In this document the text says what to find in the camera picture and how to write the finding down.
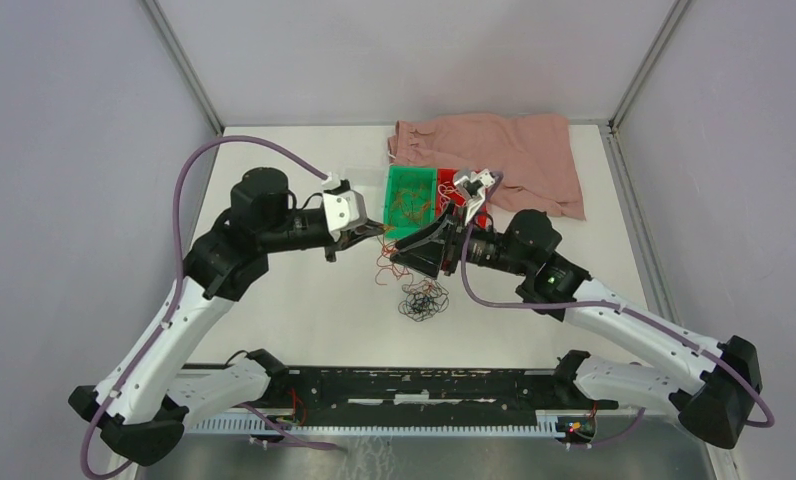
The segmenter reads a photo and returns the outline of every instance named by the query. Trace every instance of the red basket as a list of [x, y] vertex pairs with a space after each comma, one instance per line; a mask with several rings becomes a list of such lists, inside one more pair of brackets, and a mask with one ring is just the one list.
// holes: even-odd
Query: red basket
[[[448, 200], [446, 198], [454, 200], [458, 207], [462, 207], [466, 201], [463, 197], [460, 196], [460, 192], [458, 192], [454, 188], [454, 174], [457, 173], [456, 169], [453, 168], [438, 168], [436, 170], [436, 216], [438, 217], [442, 210], [445, 209], [445, 205], [448, 204]], [[486, 205], [480, 209], [481, 212], [486, 212]], [[486, 215], [479, 215], [477, 217], [477, 224], [483, 228], [486, 228], [486, 222], [489, 219]]]

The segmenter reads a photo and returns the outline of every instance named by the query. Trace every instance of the folded fabric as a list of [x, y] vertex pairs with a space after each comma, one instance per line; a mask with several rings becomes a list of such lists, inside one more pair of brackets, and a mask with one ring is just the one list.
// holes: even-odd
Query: folded fabric
[[578, 172], [561, 115], [504, 118], [489, 113], [400, 121], [388, 141], [396, 165], [504, 173], [491, 203], [586, 220]]

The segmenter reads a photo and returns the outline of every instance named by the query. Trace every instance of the tangled black wire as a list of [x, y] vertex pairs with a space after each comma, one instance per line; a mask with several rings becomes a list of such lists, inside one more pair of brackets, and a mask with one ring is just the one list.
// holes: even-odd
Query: tangled black wire
[[398, 304], [398, 311], [414, 322], [423, 322], [448, 308], [448, 290], [436, 280], [404, 285], [407, 299]]

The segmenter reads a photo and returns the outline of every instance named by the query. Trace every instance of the white wall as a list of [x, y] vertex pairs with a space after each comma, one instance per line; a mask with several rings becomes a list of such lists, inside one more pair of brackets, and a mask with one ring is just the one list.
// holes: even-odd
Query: white wall
[[211, 135], [139, 2], [0, 2], [0, 478], [82, 477], [66, 400], [167, 293], [175, 176]]
[[160, 0], [228, 125], [609, 118], [672, 0]]
[[695, 2], [626, 122], [683, 321], [758, 347], [777, 424], [743, 433], [744, 478], [796, 478], [796, 0]]

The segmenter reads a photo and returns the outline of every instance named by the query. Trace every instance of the white table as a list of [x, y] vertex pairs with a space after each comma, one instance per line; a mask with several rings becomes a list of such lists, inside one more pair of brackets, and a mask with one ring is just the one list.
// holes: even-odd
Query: white table
[[[263, 137], [322, 171], [341, 172], [349, 165], [385, 169], [386, 139], [393, 129], [231, 127], [225, 134]], [[573, 125], [570, 133], [588, 220], [553, 219], [563, 235], [558, 252], [645, 305], [598, 128]], [[273, 151], [248, 144], [223, 145], [197, 235], [207, 231], [229, 206], [230, 189], [242, 174], [257, 166], [283, 170], [299, 202], [320, 191], [314, 176]], [[499, 230], [512, 218], [511, 213], [494, 207], [491, 213]], [[415, 323], [397, 311], [406, 296], [397, 282], [385, 287], [375, 284], [379, 253], [380, 244], [370, 239], [339, 252], [332, 264], [325, 262], [321, 249], [270, 256], [268, 274], [210, 330], [190, 361], [223, 362], [236, 350], [257, 348], [266, 348], [287, 365], [552, 368], [556, 358], [572, 348], [617, 361], [634, 358], [603, 338], [551, 317], [477, 305], [466, 295], [459, 275], [440, 276], [450, 291], [447, 311]], [[482, 298], [519, 301], [514, 289], [520, 278], [474, 266], [469, 266], [468, 273]]]

